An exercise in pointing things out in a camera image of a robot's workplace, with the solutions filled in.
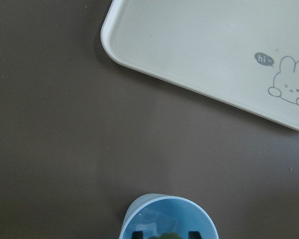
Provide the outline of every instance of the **tray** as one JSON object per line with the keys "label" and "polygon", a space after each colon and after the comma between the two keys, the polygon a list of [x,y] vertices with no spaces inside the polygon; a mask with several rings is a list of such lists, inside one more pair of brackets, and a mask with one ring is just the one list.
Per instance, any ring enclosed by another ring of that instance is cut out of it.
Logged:
{"label": "tray", "polygon": [[299,131],[299,0],[114,0],[117,63]]}

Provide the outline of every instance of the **blue cup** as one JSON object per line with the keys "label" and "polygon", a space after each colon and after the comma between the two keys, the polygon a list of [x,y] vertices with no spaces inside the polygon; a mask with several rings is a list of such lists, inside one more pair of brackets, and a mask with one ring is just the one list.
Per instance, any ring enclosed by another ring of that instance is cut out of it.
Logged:
{"label": "blue cup", "polygon": [[148,239],[164,233],[183,239],[218,239],[212,220],[200,206],[163,194],[146,194],[130,205],[119,239]]}

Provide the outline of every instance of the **rabbit ears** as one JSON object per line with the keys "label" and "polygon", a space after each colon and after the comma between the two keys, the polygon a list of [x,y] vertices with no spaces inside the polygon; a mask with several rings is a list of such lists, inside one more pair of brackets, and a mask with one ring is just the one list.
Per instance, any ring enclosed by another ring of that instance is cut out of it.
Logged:
{"label": "rabbit ears", "polygon": [[291,56],[285,56],[280,62],[280,72],[299,75],[299,61],[296,62]]}

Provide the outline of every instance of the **rabbit face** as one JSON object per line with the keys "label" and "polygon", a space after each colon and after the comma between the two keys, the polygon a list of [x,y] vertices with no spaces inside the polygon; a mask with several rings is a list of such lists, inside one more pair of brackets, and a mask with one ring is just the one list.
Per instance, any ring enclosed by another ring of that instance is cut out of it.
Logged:
{"label": "rabbit face", "polygon": [[280,72],[275,75],[274,87],[269,94],[299,105],[299,61],[286,56],[280,62]]}

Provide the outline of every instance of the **cartoon rabbit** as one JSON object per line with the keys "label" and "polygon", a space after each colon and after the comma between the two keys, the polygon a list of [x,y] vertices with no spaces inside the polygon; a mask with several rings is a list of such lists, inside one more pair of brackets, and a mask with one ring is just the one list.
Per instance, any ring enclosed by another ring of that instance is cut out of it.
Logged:
{"label": "cartoon rabbit", "polygon": [[299,106],[299,61],[296,62],[291,56],[282,58],[280,71],[274,78],[274,86],[268,92]]}

